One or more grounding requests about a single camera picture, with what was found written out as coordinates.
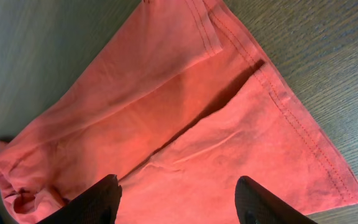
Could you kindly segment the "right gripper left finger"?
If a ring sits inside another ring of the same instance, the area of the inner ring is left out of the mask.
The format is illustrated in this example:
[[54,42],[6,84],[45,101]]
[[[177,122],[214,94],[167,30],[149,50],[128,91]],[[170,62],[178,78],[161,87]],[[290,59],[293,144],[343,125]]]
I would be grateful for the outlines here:
[[117,176],[109,174],[39,224],[115,224],[121,197]]

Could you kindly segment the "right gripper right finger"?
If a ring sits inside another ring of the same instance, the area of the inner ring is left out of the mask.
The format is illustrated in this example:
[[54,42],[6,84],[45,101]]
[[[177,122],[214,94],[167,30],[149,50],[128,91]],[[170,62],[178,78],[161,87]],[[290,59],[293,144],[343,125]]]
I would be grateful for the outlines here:
[[248,176],[239,178],[234,195],[240,224],[317,224]]

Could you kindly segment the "red orange t-shirt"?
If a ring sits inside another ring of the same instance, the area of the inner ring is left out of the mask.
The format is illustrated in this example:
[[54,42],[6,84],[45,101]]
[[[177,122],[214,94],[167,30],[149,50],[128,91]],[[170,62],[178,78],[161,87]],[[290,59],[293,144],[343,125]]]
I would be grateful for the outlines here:
[[358,180],[222,1],[142,1],[70,89],[11,142],[0,193],[36,223],[108,174],[119,223],[236,223],[247,175],[305,215]]

